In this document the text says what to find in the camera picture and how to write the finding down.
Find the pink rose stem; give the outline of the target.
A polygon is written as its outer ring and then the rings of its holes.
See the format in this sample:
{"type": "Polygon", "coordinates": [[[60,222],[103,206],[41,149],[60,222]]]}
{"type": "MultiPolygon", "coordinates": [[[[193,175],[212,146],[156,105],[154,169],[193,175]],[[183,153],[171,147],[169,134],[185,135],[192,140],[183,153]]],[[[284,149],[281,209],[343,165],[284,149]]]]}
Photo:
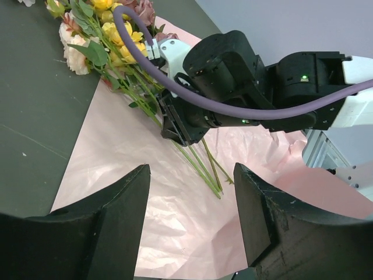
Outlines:
{"type": "Polygon", "coordinates": [[[46,8],[61,20],[59,37],[68,68],[77,75],[98,72],[113,92],[132,101],[157,125],[156,95],[162,86],[128,52],[115,29],[112,11],[117,1],[46,1],[46,8]]]}

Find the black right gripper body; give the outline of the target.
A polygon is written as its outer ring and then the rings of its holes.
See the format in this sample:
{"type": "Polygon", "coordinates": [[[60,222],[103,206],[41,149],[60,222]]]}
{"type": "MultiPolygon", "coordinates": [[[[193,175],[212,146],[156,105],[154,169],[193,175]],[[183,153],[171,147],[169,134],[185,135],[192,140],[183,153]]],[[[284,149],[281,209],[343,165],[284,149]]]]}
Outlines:
{"type": "MultiPolygon", "coordinates": [[[[254,100],[254,97],[262,96],[262,93],[255,87],[236,87],[233,89],[206,87],[193,91],[220,103],[249,109],[259,109],[260,106],[254,100]]],[[[161,136],[182,146],[198,143],[209,129],[259,124],[257,121],[205,110],[180,97],[174,97],[167,89],[157,96],[157,101],[163,116],[161,136]]]]}

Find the yellow rose stem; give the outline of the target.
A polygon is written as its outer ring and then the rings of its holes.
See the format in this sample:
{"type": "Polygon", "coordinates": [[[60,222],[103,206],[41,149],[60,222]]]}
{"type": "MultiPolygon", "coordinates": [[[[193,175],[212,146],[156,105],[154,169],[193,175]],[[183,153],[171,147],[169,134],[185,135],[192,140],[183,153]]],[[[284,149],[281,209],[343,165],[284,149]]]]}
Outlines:
{"type": "MultiPolygon", "coordinates": [[[[155,52],[158,50],[157,42],[153,40],[152,35],[147,30],[146,26],[141,21],[140,17],[135,13],[134,10],[132,10],[129,7],[126,6],[118,6],[114,8],[112,11],[113,14],[113,21],[115,23],[115,29],[118,32],[118,34],[121,37],[121,40],[123,41],[125,47],[128,49],[128,52],[133,56],[133,58],[137,61],[137,63],[155,80],[158,81],[158,83],[162,84],[163,86],[169,88],[169,78],[162,75],[161,77],[157,78],[155,74],[159,74],[160,70],[158,70],[155,66],[152,65],[152,63],[149,61],[147,57],[145,57],[140,50],[138,50],[136,44],[131,39],[130,34],[127,31],[127,28],[125,26],[125,21],[123,20],[123,15],[127,15],[133,19],[133,21],[138,25],[141,32],[143,32],[143,37],[145,38],[145,47],[146,51],[149,54],[149,58],[153,59],[155,57],[158,57],[159,55],[156,55],[155,52]]],[[[195,166],[195,162],[189,158],[189,155],[181,148],[181,145],[176,144],[175,146],[182,152],[182,154],[188,159],[190,164],[193,165],[195,170],[199,173],[201,178],[204,179],[205,183],[209,186],[209,188],[213,191],[215,196],[220,199],[221,195],[223,193],[223,188],[221,186],[221,182],[219,179],[219,176],[217,174],[217,168],[221,168],[219,163],[216,161],[216,159],[212,156],[210,153],[210,150],[208,148],[208,145],[204,139],[202,139],[202,144],[205,149],[207,158],[209,159],[211,168],[213,173],[210,174],[209,171],[206,169],[205,165],[200,160],[199,156],[196,154],[195,150],[192,147],[189,147],[189,150],[194,155],[195,159],[199,163],[199,167],[195,166]]]]}

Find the pink wrapping paper sheet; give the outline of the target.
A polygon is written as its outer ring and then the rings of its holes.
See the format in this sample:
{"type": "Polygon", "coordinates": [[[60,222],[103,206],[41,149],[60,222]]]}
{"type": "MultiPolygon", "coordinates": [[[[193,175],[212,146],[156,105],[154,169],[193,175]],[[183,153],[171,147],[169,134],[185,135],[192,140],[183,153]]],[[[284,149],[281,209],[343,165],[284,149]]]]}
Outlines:
{"type": "MultiPolygon", "coordinates": [[[[232,175],[242,163],[277,191],[324,210],[372,217],[372,202],[326,171],[306,167],[301,132],[262,127],[219,128],[206,142],[232,175]]],[[[235,189],[221,177],[217,198],[156,124],[100,82],[94,93],[52,209],[116,182],[138,165],[151,171],[149,199],[135,274],[139,277],[217,279],[247,267],[235,189]]]]}

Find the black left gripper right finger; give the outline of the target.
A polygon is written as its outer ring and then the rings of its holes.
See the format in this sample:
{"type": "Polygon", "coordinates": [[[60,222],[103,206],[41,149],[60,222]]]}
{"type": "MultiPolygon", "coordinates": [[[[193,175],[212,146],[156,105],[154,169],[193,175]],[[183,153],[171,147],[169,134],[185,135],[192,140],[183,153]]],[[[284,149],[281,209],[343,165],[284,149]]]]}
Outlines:
{"type": "Polygon", "coordinates": [[[312,206],[234,167],[248,266],[257,279],[371,279],[372,222],[312,206]]]}

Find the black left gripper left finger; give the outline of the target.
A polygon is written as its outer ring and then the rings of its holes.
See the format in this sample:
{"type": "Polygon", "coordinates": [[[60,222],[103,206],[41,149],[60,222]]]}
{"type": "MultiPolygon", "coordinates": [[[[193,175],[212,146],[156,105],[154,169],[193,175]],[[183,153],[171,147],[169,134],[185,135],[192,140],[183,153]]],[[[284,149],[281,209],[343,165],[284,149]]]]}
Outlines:
{"type": "Polygon", "coordinates": [[[150,167],[46,216],[1,215],[2,279],[133,279],[150,167]]]}

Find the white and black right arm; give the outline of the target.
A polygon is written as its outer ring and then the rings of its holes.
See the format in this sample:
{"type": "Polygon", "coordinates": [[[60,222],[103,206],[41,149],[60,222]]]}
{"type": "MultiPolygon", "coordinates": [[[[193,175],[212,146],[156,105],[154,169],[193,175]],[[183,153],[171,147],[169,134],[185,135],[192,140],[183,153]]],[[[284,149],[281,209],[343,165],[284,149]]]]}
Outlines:
{"type": "MultiPolygon", "coordinates": [[[[255,54],[244,33],[213,34],[195,46],[165,38],[158,43],[160,66],[169,79],[200,96],[245,109],[299,106],[372,79],[372,59],[337,51],[295,52],[272,65],[255,54]]],[[[181,146],[202,140],[208,130],[261,125],[270,132],[326,131],[372,124],[372,89],[296,117],[253,120],[205,110],[163,90],[157,97],[161,136],[181,146]]]]}

